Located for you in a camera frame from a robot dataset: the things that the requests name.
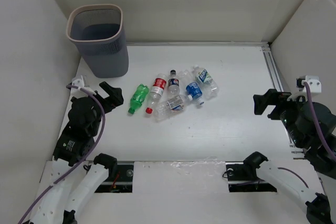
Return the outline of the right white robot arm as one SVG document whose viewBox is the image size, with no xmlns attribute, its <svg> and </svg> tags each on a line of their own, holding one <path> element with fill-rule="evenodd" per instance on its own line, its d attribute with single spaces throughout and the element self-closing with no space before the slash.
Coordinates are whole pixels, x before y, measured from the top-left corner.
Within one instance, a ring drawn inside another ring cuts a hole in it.
<svg viewBox="0 0 336 224">
<path fill-rule="evenodd" d="M 268 90 L 254 95 L 254 114 L 280 121 L 290 139 L 294 159 L 307 161 L 317 173 L 324 192 L 318 193 L 290 177 L 260 152 L 253 152 L 243 161 L 247 178 L 263 180 L 296 203 L 309 223 L 335 223 L 335 115 L 323 104 L 313 102 L 308 88 L 298 95 Z"/>
</svg>

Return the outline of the green plastic bottle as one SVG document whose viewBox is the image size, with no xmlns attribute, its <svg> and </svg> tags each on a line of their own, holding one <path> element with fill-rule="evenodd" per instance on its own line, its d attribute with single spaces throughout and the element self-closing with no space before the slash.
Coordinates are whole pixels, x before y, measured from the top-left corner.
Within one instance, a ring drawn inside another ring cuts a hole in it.
<svg viewBox="0 0 336 224">
<path fill-rule="evenodd" d="M 129 114 L 134 114 L 136 110 L 138 110 L 142 106 L 148 92 L 149 92 L 148 86 L 145 86 L 143 84 L 138 85 L 135 93 L 130 99 L 130 107 L 128 110 Z"/>
</svg>

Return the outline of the clear bottle white-blue label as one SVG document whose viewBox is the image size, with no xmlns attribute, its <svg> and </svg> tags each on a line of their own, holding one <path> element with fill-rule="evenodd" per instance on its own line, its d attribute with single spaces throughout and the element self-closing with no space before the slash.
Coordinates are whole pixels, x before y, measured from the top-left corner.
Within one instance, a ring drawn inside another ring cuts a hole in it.
<svg viewBox="0 0 336 224">
<path fill-rule="evenodd" d="M 154 118 L 156 121 L 163 121 L 170 117 L 185 111 L 192 102 L 191 95 L 176 95 L 166 101 L 160 102 L 154 110 Z"/>
</svg>

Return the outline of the green-white label clear bottle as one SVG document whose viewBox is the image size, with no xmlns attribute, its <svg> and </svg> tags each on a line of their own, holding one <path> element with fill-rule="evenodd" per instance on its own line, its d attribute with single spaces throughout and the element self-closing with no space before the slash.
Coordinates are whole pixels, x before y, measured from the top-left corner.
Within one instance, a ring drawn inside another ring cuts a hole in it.
<svg viewBox="0 0 336 224">
<path fill-rule="evenodd" d="M 210 100 L 218 95 L 219 87 L 205 68 L 194 65 L 193 75 L 207 100 Z"/>
</svg>

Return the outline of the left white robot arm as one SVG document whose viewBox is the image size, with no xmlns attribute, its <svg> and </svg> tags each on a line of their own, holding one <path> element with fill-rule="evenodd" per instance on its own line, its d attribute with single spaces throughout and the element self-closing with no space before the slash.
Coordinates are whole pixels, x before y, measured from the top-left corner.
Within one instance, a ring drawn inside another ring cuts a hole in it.
<svg viewBox="0 0 336 224">
<path fill-rule="evenodd" d="M 91 165 L 84 162 L 98 145 L 106 124 L 106 115 L 123 105 L 121 88 L 106 82 L 99 84 L 107 97 L 86 87 L 79 80 L 67 85 L 73 96 L 64 127 L 53 151 L 48 187 L 35 199 L 36 208 L 27 223 L 77 223 L 93 193 L 105 180 L 117 175 L 117 159 L 100 153 Z"/>
</svg>

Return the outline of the red label clear bottle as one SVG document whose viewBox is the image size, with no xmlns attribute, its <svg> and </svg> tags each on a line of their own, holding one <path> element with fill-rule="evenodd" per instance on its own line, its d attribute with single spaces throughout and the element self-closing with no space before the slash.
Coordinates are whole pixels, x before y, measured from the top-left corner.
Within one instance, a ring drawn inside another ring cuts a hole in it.
<svg viewBox="0 0 336 224">
<path fill-rule="evenodd" d="M 159 73 L 156 76 L 149 91 L 149 97 L 147 98 L 147 105 L 145 109 L 145 112 L 147 114 L 153 113 L 153 110 L 155 109 L 155 107 L 157 106 L 163 95 L 166 84 L 167 84 L 167 75 Z"/>
</svg>

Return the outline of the blue label clear bottle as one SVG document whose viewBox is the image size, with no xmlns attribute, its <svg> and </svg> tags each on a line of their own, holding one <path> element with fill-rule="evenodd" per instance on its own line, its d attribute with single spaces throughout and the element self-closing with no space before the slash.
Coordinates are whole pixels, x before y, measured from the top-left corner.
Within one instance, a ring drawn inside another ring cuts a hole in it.
<svg viewBox="0 0 336 224">
<path fill-rule="evenodd" d="M 182 82 L 183 90 L 192 97 L 198 106 L 202 106 L 204 104 L 203 93 L 192 74 L 188 70 L 182 70 L 178 76 Z"/>
</svg>

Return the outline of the black cap Pepsi bottle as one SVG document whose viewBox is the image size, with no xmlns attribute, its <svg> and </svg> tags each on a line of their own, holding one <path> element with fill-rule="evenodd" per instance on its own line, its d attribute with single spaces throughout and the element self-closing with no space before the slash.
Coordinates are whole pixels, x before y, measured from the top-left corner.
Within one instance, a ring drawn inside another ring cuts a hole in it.
<svg viewBox="0 0 336 224">
<path fill-rule="evenodd" d="M 172 97 L 179 95 L 180 93 L 180 82 L 179 79 L 177 78 L 175 70 L 170 71 L 170 76 L 168 80 L 168 91 L 169 95 Z"/>
</svg>

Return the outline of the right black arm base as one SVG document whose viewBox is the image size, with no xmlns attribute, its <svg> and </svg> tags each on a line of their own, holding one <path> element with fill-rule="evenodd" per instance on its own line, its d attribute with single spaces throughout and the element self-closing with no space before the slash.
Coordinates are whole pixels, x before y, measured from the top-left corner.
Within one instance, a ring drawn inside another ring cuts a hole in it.
<svg viewBox="0 0 336 224">
<path fill-rule="evenodd" d="M 223 172 L 222 178 L 227 180 L 230 193 L 277 192 L 277 189 L 271 184 L 248 174 L 242 162 L 226 163 L 226 170 Z"/>
</svg>

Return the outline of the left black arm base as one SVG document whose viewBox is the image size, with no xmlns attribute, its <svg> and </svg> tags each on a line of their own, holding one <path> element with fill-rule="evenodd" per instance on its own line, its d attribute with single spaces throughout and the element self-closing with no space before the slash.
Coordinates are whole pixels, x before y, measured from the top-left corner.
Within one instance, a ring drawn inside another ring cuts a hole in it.
<svg viewBox="0 0 336 224">
<path fill-rule="evenodd" d="M 95 193 L 132 193 L 134 162 L 118 162 L 117 171 L 98 186 Z"/>
</svg>

